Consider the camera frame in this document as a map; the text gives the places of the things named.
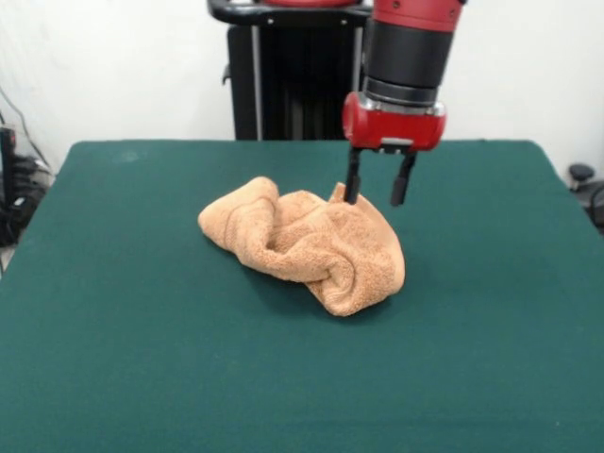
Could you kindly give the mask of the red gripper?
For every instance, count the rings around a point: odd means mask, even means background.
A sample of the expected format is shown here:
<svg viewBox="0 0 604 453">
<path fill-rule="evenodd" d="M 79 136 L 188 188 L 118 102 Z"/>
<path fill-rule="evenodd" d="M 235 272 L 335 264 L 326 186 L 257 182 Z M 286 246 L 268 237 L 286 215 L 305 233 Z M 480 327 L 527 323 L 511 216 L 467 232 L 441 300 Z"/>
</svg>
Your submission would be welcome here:
<svg viewBox="0 0 604 453">
<path fill-rule="evenodd" d="M 344 100 L 344 136 L 352 146 L 348 154 L 345 202 L 357 202 L 361 184 L 361 150 L 394 150 L 408 148 L 412 152 L 429 151 L 440 142 L 446 122 L 445 106 L 437 102 L 427 108 L 387 104 L 351 92 Z M 394 180 L 391 205 L 404 204 L 417 154 L 405 154 Z"/>
</svg>

